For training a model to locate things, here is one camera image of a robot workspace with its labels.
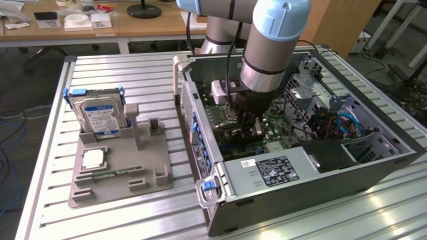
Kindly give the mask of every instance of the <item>chair wheel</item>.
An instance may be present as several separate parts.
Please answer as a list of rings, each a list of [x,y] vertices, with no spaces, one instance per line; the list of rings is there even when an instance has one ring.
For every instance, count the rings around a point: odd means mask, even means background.
[[[94,51],[100,50],[100,45],[92,44],[92,49],[93,49]]]
[[[34,73],[34,70],[31,68],[23,68],[23,74],[31,75]]]
[[[27,53],[27,48],[26,47],[18,47],[17,48],[17,50],[18,50],[18,52],[21,53],[21,54],[26,54]]]

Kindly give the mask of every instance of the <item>aluminum extrusion table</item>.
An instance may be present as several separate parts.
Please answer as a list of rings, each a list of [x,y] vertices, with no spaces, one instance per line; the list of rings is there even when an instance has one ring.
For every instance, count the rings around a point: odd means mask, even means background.
[[[196,200],[172,94],[172,57],[188,53],[82,56],[63,63],[15,239],[209,239]],[[324,54],[329,63],[427,148],[425,128],[332,54]],[[336,94],[345,93],[328,74],[322,81]],[[117,84],[125,88],[125,101],[138,104],[137,120],[144,122],[158,117],[164,122],[173,188],[70,209],[66,199],[80,126],[61,91],[63,87],[105,89]],[[365,192],[210,239],[425,238],[425,186],[424,155]]]

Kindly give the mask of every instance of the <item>white cable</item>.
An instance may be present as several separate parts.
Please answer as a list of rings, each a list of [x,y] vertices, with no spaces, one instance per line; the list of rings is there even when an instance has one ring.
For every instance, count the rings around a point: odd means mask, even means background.
[[[43,108],[50,108],[50,107],[51,107],[51,105],[35,106],[35,107],[33,107],[33,108],[27,108],[27,109],[25,109],[23,111],[21,111],[21,112],[18,113],[18,115],[14,115],[14,116],[1,116],[1,115],[0,115],[0,118],[1,118],[1,119],[15,119],[15,118],[21,118],[21,119],[27,119],[27,120],[30,120],[30,119],[41,119],[41,118],[47,117],[49,114],[42,115],[42,116],[34,116],[34,117],[23,117],[23,114],[27,114],[27,113],[29,113],[30,111],[33,111],[33,110],[43,109]]]

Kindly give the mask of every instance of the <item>motherboard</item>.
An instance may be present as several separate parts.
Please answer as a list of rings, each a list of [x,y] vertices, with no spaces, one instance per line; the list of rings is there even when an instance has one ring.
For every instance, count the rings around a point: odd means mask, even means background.
[[[201,102],[208,117],[210,129],[217,142],[224,161],[289,149],[298,143],[293,127],[284,117],[282,101],[274,100],[262,115],[261,127],[264,138],[249,144],[230,142],[233,131],[240,127],[233,110],[226,104],[214,104],[212,94],[202,90]]]

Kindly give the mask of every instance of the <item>table leg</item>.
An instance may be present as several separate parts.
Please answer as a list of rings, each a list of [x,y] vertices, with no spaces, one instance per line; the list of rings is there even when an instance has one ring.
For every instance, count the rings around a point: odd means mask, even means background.
[[[413,60],[406,65],[410,69],[416,68],[416,66],[420,64],[422,59],[427,58],[427,44],[420,50],[418,54],[413,57]]]
[[[118,37],[116,41],[118,44],[120,54],[129,54],[129,47],[128,47],[129,38]]]
[[[418,13],[420,9],[421,9],[421,6],[416,6],[414,9],[410,11],[409,15],[406,16],[404,22],[401,23],[401,25],[400,25],[400,27],[397,29],[397,31],[394,32],[394,34],[392,35],[389,41],[386,42],[386,45],[385,45],[386,49],[389,49],[393,46],[397,38],[400,37],[400,35],[404,32],[405,28],[408,27],[409,23],[412,22],[412,20],[413,20],[416,14]]]
[[[370,40],[366,43],[366,46],[368,46],[369,49],[372,48],[376,40],[378,39],[378,37],[380,37],[380,35],[381,35],[381,33],[382,33],[389,21],[392,20],[398,8],[401,7],[401,4],[402,4],[402,0],[397,0],[394,2],[393,6],[392,6],[392,9],[389,10],[384,20],[381,21],[381,24],[377,27],[376,32],[373,33],[373,36],[372,36]]]

